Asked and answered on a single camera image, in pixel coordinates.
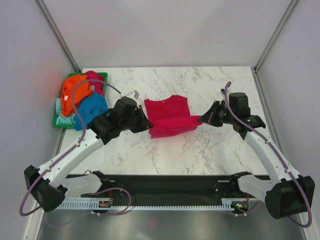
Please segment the orange t shirt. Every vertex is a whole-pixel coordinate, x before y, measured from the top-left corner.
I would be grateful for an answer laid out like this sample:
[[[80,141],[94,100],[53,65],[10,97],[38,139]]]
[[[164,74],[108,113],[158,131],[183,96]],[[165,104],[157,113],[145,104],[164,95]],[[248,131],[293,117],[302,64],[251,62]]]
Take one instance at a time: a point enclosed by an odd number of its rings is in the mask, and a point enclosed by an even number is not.
[[[78,108],[81,101],[84,98],[90,97],[94,93],[94,90],[91,88],[90,82],[84,82],[80,84],[73,92],[75,86],[85,80],[87,80],[86,75],[75,74],[75,75],[69,76],[63,82],[62,94],[60,97],[60,102],[62,106],[61,114],[63,116],[68,117],[69,115],[72,115],[75,113],[75,110],[72,104],[72,98],[74,100],[74,104],[76,108]]]

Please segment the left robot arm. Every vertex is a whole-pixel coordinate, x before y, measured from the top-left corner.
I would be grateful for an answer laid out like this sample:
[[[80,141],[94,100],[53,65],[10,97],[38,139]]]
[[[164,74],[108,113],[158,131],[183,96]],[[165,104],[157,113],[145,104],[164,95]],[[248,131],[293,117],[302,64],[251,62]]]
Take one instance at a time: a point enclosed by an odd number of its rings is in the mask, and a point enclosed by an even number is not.
[[[96,116],[83,130],[82,135],[68,149],[40,167],[30,165],[24,170],[28,193],[45,212],[55,210],[65,199],[82,195],[106,196],[109,180],[100,171],[68,178],[89,155],[99,150],[121,132],[140,133],[153,127],[144,114],[141,104],[134,98],[123,96],[113,108]]]

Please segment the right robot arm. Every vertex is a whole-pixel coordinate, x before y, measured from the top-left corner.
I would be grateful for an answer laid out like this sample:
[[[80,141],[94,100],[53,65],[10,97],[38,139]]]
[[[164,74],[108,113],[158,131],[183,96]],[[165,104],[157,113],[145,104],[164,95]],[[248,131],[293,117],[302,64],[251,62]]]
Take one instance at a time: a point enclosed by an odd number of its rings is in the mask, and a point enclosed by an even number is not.
[[[248,171],[231,175],[229,191],[235,197],[247,193],[266,206],[274,219],[307,213],[307,228],[312,221],[311,206],[315,182],[302,176],[281,153],[258,115],[252,115],[248,96],[243,92],[231,93],[225,100],[215,101],[198,119],[200,122],[233,130],[253,149],[266,169],[270,180],[261,180]]]

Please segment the green plastic basket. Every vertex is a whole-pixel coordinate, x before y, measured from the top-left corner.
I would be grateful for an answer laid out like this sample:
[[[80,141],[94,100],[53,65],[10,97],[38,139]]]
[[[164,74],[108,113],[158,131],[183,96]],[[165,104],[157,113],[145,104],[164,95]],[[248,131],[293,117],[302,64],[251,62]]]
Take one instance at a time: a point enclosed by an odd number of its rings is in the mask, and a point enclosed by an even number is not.
[[[57,128],[72,129],[75,127],[76,112],[69,98],[74,92],[75,107],[79,108],[81,102],[95,93],[101,96],[106,94],[104,82],[108,81],[108,73],[89,70],[85,73],[71,73],[62,84],[61,97],[55,102],[55,117],[53,126]]]

